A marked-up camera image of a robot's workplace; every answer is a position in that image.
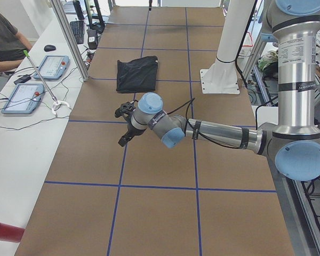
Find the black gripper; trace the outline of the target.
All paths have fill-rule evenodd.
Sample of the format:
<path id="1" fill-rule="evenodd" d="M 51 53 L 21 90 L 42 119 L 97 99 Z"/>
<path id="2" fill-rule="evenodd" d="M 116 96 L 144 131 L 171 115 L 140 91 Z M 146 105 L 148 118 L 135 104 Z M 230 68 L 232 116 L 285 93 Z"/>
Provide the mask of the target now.
<path id="1" fill-rule="evenodd" d="M 139 136 L 146 130 L 146 125 L 139 123 L 137 120 L 127 120 L 127 132 L 119 139 L 120 146 L 126 146 L 134 136 Z"/>

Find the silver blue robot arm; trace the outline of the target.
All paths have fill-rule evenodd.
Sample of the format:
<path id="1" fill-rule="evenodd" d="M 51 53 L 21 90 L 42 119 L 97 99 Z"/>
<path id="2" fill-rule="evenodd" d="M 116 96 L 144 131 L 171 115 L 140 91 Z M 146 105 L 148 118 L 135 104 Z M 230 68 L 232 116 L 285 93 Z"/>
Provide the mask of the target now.
<path id="1" fill-rule="evenodd" d="M 119 144 L 152 130 L 168 148 L 183 138 L 208 140 L 231 149 L 248 149 L 271 159 L 277 170 L 296 181 L 320 177 L 320 129 L 314 122 L 316 34 L 320 30 L 320 1 L 265 1 L 262 31 L 278 43 L 278 122 L 255 130 L 231 125 L 227 117 L 240 117 L 237 56 L 246 18 L 255 1 L 231 1 L 214 64 L 202 69 L 205 98 L 215 99 L 217 123 L 170 115 L 156 93 L 122 104 L 116 117 L 127 121 Z"/>

